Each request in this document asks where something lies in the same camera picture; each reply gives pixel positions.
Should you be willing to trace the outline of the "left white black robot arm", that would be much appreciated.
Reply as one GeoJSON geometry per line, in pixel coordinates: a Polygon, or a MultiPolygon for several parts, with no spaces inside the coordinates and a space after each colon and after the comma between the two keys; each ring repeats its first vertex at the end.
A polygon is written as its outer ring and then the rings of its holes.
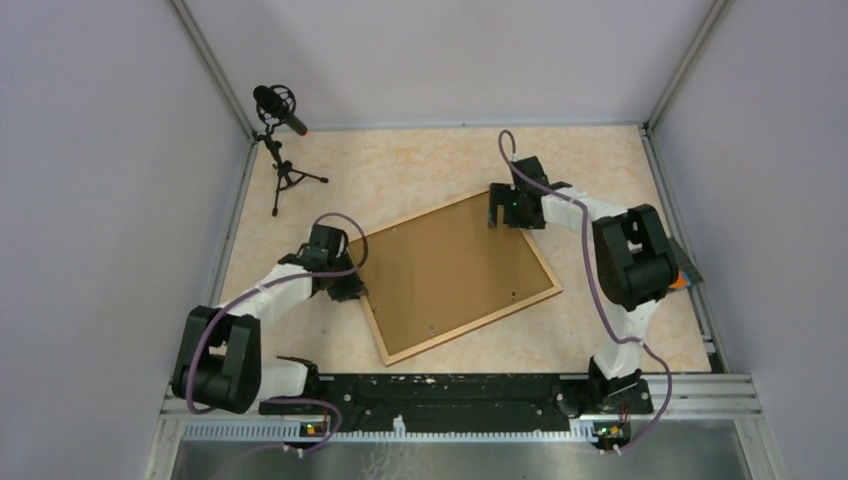
{"type": "Polygon", "coordinates": [[[199,305],[187,315],[170,389],[194,414],[246,412],[263,377],[261,331],[294,306],[325,291],[338,302],[364,294],[358,275],[369,259],[349,252],[343,229],[315,223],[309,239],[280,258],[258,283],[219,306],[199,305]]]}

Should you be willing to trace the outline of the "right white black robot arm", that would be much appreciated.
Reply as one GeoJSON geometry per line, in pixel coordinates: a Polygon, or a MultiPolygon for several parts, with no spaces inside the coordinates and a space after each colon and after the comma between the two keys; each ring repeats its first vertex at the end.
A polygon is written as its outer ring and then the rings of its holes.
{"type": "Polygon", "coordinates": [[[659,214],[649,204],[617,206],[567,183],[551,184],[537,157],[505,163],[512,181],[490,185],[488,225],[555,224],[579,235],[590,296],[607,335],[589,360],[583,401],[612,412],[638,394],[647,327],[679,276],[659,214]]]}

